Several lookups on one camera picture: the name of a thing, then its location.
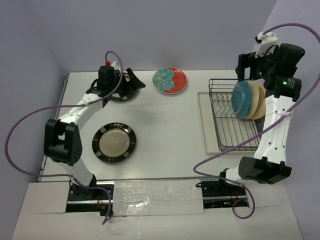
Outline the red and teal floral plate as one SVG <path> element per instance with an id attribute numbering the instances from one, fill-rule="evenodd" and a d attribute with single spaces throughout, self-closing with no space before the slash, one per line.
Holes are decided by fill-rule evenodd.
<path id="1" fill-rule="evenodd" d="M 159 92 L 175 95 L 185 90 L 188 79 L 182 70 L 175 67 L 164 67 L 154 73 L 152 83 Z"/>

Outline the beige bird plate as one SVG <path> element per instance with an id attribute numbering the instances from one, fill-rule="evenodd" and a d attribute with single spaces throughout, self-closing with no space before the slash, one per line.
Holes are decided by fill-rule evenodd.
<path id="1" fill-rule="evenodd" d="M 256 112 L 258 105 L 259 105 L 259 99 L 260 99 L 260 92 L 259 87 L 254 81 L 248 81 L 249 87 L 250 87 L 250 106 L 248 113 L 246 115 L 246 119 L 250 119 Z"/>
<path id="2" fill-rule="evenodd" d="M 263 116 L 265 116 L 266 114 L 266 103 L 265 103 L 266 89 L 261 83 L 258 83 L 257 86 L 259 91 L 259 100 L 258 100 L 257 109 L 253 114 L 253 116 L 251 117 L 252 120 L 258 120 Z"/>

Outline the teal scalloped plate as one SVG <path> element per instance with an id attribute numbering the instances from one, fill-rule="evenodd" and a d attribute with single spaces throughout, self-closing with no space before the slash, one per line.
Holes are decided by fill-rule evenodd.
<path id="1" fill-rule="evenodd" d="M 246 80 L 238 81 L 231 93 L 231 107 L 238 119 L 244 119 L 251 105 L 251 88 Z"/>

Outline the black rim plate front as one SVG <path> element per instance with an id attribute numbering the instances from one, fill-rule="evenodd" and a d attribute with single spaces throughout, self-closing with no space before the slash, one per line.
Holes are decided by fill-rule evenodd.
<path id="1" fill-rule="evenodd" d="M 108 165 L 120 165 L 135 151 L 137 136 L 134 130 L 121 122 L 112 122 L 99 128 L 91 142 L 93 154 Z"/>

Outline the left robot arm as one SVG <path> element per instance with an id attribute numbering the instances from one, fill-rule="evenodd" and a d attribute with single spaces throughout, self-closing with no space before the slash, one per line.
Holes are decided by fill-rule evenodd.
<path id="1" fill-rule="evenodd" d="M 131 68 L 122 72 L 112 65 L 100 66 L 98 77 L 76 105 L 58 119 L 49 119 L 44 131 L 44 155 L 62 165 L 67 176 L 80 187 L 80 194 L 93 199 L 98 193 L 97 180 L 82 160 L 80 130 L 90 118 L 106 106 L 114 94 L 127 97 L 145 88 Z"/>

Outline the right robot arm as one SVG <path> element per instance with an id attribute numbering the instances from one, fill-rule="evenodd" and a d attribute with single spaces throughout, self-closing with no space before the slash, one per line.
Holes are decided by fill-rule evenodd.
<path id="1" fill-rule="evenodd" d="M 264 81 L 266 113 L 254 156 L 244 156 L 238 167 L 220 173 L 222 180 L 217 183 L 220 194 L 229 195 L 235 185 L 244 181 L 273 185 L 291 175 L 292 169 L 286 164 L 286 146 L 294 105 L 302 88 L 302 81 L 294 74 L 304 55 L 302 47 L 289 43 L 273 44 L 259 57 L 254 52 L 239 55 L 235 70 L 238 79 L 243 80 L 245 69 L 249 68 L 250 81 Z"/>

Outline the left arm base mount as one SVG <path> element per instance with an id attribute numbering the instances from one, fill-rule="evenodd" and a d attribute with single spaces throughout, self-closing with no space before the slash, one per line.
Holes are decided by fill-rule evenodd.
<path id="1" fill-rule="evenodd" d="M 106 216 L 108 194 L 101 189 L 85 189 L 75 184 L 69 186 L 65 211 L 67 213 L 99 213 Z"/>

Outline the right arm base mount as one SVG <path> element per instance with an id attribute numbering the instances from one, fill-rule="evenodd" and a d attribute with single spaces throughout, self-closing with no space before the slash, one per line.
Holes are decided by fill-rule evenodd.
<path id="1" fill-rule="evenodd" d="M 195 187 L 201 189 L 204 209 L 232 208 L 234 204 L 235 207 L 249 206 L 246 191 L 240 186 L 206 180 Z"/>

